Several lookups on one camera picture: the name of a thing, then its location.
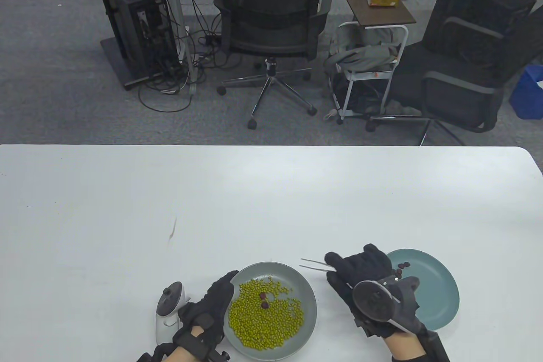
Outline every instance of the computer tower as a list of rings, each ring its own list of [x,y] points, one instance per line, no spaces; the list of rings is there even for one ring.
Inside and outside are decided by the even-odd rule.
[[[128,65],[149,77],[179,66],[166,0],[109,0]]]
[[[506,36],[527,17],[534,5],[535,0],[436,0],[423,44],[434,52],[442,51],[439,49],[444,40],[441,38],[442,25],[449,17],[459,17]],[[490,39],[470,34],[462,44],[463,53],[469,54],[470,59],[482,61],[492,57],[495,46]]]

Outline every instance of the teal plate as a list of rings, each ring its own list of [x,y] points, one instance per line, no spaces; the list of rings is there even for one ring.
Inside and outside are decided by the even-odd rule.
[[[406,261],[411,263],[402,270],[402,278],[414,275],[420,280],[415,292],[420,306],[417,317],[426,328],[434,331],[450,323],[460,306],[458,286],[450,271],[435,257],[415,249],[399,249],[387,256],[394,269]]]

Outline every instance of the white controller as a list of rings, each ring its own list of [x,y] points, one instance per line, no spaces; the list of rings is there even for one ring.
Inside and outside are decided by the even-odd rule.
[[[181,282],[175,282],[164,289],[157,305],[157,325],[155,329],[157,345],[171,342],[172,337],[180,328],[177,311],[186,303],[185,287]]]

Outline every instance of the computer case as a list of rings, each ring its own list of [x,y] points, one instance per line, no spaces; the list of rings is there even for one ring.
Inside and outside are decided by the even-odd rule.
[[[179,66],[166,0],[109,0],[134,71],[153,77]]]

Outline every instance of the chair base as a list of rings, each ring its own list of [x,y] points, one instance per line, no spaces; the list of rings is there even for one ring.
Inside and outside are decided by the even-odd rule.
[[[430,129],[430,126],[432,123],[435,123],[440,129],[445,131],[454,141],[456,141],[459,145],[465,146],[465,143],[458,137],[456,134],[454,134],[452,131],[447,129],[439,120],[435,119],[429,119],[421,116],[409,116],[409,115],[383,115],[383,116],[371,116],[368,118],[368,121],[366,122],[366,131],[369,131],[370,133],[373,133],[375,129],[377,128],[378,122],[380,121],[425,121],[426,125],[424,126],[423,133],[419,137],[419,143],[417,145],[421,146],[424,144],[424,141],[426,140],[426,136],[428,135],[428,130]]]
[[[256,120],[255,115],[256,111],[258,110],[258,107],[260,106],[260,103],[262,102],[262,99],[264,98],[264,94],[268,91],[270,86],[272,84],[277,84],[281,88],[287,90],[287,92],[294,95],[302,104],[304,104],[307,107],[307,114],[310,116],[316,115],[316,108],[310,102],[305,100],[296,90],[294,90],[290,85],[287,85],[285,81],[283,81],[282,77],[288,76],[288,75],[294,75],[297,73],[303,73],[304,80],[308,81],[311,79],[311,68],[305,68],[305,69],[297,69],[294,71],[281,71],[277,72],[275,69],[277,67],[277,62],[275,61],[275,58],[266,58],[266,75],[255,75],[255,76],[247,76],[237,79],[229,79],[227,81],[221,82],[221,86],[217,87],[217,93],[219,95],[223,96],[227,92],[227,88],[229,87],[236,87],[236,85],[240,84],[246,84],[246,83],[253,83],[255,81],[258,81],[259,79],[266,79],[266,82],[264,83],[264,87],[262,87],[262,90],[260,91],[260,96],[258,97],[258,100],[256,101],[256,104],[251,112],[251,117],[249,121],[247,122],[247,128],[250,130],[256,129]]]

